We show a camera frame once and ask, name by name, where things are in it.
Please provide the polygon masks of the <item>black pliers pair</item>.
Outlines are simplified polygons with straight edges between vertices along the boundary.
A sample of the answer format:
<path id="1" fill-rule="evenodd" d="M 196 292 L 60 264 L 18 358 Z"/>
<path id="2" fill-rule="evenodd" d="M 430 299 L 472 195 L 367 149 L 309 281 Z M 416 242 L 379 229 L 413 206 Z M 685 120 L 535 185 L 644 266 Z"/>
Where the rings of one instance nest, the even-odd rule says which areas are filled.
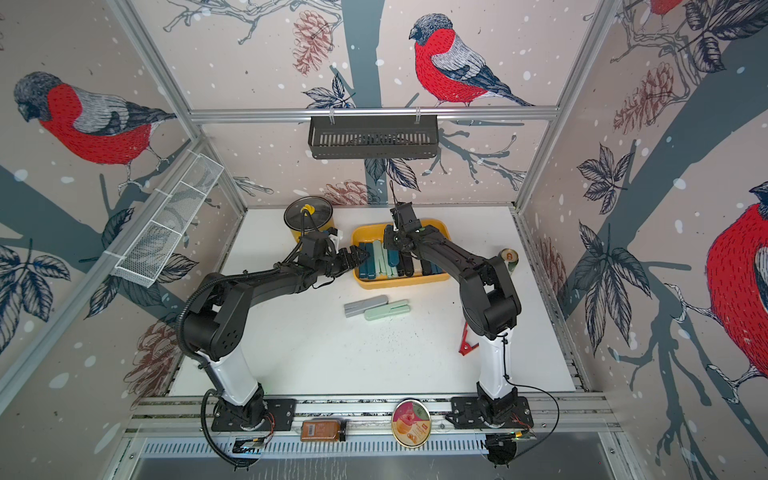
<path id="1" fill-rule="evenodd" d="M 413 256 L 407 252 L 400 253 L 399 266 L 402 268 L 405 277 L 413 277 L 415 274 L 415 268 L 413 263 Z"/>

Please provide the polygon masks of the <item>dark teal pliers bottom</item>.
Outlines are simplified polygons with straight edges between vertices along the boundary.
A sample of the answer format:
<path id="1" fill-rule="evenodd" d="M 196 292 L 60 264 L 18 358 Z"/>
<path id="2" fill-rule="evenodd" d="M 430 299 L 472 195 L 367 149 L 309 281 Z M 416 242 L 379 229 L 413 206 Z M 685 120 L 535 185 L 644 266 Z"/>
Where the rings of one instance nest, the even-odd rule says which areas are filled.
<path id="1" fill-rule="evenodd" d="M 366 278 L 368 280 L 375 280 L 377 277 L 377 265 L 375 260 L 375 250 L 372 243 L 365 243 L 365 250 L 368 254 L 366 260 Z"/>

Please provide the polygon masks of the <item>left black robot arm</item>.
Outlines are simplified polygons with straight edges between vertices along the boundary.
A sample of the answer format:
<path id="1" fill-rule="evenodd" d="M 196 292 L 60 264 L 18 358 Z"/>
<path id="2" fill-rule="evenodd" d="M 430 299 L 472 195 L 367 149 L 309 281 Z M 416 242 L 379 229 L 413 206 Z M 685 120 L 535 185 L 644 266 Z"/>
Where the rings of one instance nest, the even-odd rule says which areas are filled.
<path id="1" fill-rule="evenodd" d="M 350 246 L 338 249 L 336 234 L 309 231 L 287 257 L 268 270 L 236 275 L 207 275 L 177 320 L 183 353 L 198 362 L 218 396 L 217 408 L 232 427 L 254 430 L 269 411 L 264 389 L 240 347 L 250 309 L 260 303 L 317 288 L 362 266 L 369 254 Z"/>

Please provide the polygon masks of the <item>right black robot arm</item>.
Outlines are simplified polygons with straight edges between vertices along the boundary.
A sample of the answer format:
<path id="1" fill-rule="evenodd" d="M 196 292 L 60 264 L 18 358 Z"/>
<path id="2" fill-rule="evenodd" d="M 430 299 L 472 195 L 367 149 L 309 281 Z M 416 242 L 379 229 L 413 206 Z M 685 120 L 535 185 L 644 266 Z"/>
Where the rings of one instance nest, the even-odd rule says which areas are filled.
<path id="1" fill-rule="evenodd" d="M 518 406 L 518 390 L 509 378 L 508 345 L 522 305 L 505 262 L 473 254 L 436 227 L 423 225 L 409 202 L 396 203 L 391 214 L 385 247 L 433 263 L 458 283 L 465 321 L 483 339 L 477 382 L 480 415 L 489 425 L 508 422 Z"/>

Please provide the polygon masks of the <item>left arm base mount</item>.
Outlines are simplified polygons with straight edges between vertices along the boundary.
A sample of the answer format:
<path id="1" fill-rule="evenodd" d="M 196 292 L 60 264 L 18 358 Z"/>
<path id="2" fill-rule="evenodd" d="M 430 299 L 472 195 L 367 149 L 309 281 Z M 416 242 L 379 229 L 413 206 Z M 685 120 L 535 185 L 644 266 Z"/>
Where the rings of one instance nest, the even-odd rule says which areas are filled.
<path id="1" fill-rule="evenodd" d="M 235 405 L 220 398 L 213 410 L 214 432 L 283 432 L 291 429 L 297 400 L 294 398 L 267 398 L 258 387 L 244 405 Z"/>

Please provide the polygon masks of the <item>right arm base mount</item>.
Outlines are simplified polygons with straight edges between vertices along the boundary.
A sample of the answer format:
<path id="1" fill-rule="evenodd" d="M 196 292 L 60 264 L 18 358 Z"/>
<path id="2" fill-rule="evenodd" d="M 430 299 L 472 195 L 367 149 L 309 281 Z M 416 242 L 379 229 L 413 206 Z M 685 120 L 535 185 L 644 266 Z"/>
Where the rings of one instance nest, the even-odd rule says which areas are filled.
<path id="1" fill-rule="evenodd" d="M 520 396 L 517 387 L 500 398 L 492 398 L 477 383 L 475 396 L 455 396 L 445 418 L 456 429 L 516 428 L 530 430 L 534 421 L 528 399 Z"/>

